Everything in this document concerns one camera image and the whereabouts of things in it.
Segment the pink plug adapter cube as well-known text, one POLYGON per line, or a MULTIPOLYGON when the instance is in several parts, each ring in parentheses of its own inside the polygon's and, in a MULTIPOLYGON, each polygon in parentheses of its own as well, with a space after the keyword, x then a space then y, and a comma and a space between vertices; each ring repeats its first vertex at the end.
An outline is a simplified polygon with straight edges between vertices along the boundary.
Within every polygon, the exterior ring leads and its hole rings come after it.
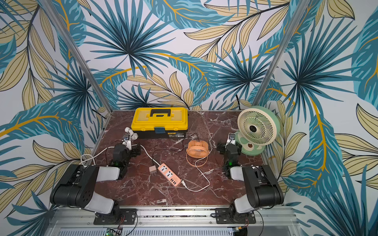
POLYGON ((149 167, 149 173, 150 175, 155 175, 157 173, 157 168, 155 165, 149 167))

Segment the pink power strip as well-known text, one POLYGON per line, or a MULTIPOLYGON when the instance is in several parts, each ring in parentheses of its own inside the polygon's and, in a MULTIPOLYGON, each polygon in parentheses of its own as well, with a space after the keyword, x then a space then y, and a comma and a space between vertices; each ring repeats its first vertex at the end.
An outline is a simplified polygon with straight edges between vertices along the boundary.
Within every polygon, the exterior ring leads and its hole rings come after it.
POLYGON ((177 187, 181 183, 181 179, 165 164, 162 163, 158 167, 158 171, 168 180, 170 184, 177 187))

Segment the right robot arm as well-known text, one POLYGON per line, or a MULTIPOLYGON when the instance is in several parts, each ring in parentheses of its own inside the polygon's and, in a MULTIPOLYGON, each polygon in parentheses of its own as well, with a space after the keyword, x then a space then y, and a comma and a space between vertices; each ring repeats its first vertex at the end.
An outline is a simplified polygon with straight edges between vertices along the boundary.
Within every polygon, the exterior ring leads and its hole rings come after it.
POLYGON ((241 166, 238 158, 241 145, 218 143, 217 151, 223 155, 223 173, 234 181, 244 183, 246 194, 230 205, 231 214, 243 214, 260 209, 281 205, 284 194, 269 165, 241 166))

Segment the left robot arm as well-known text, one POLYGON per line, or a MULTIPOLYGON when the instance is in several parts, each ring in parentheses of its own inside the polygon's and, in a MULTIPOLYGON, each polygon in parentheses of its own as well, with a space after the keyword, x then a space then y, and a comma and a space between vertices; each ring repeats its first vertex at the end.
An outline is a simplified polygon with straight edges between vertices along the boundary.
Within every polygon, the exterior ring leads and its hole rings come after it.
POLYGON ((128 171, 131 158, 140 155, 141 145, 127 148, 123 144, 114 147, 110 166, 71 165, 58 181, 50 195, 50 202, 57 206, 75 207, 102 215, 119 214, 117 201, 95 192, 98 182, 118 181, 128 171))

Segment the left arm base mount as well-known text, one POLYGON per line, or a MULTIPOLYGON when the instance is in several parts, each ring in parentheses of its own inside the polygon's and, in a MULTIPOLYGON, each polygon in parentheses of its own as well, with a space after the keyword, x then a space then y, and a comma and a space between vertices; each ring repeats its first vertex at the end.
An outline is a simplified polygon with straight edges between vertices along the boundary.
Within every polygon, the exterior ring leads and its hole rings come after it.
POLYGON ((110 214, 95 214, 94 225, 134 225, 137 219, 137 209, 121 208, 110 214))

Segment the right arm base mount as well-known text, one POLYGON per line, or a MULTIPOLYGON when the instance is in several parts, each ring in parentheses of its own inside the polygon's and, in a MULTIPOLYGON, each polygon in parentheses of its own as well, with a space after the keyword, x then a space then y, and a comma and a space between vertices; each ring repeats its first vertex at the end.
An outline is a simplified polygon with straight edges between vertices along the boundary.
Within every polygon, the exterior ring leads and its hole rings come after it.
POLYGON ((255 215, 247 213, 238 213, 233 208, 216 208, 215 212, 211 214, 212 218, 216 219, 217 224, 255 224, 255 215))

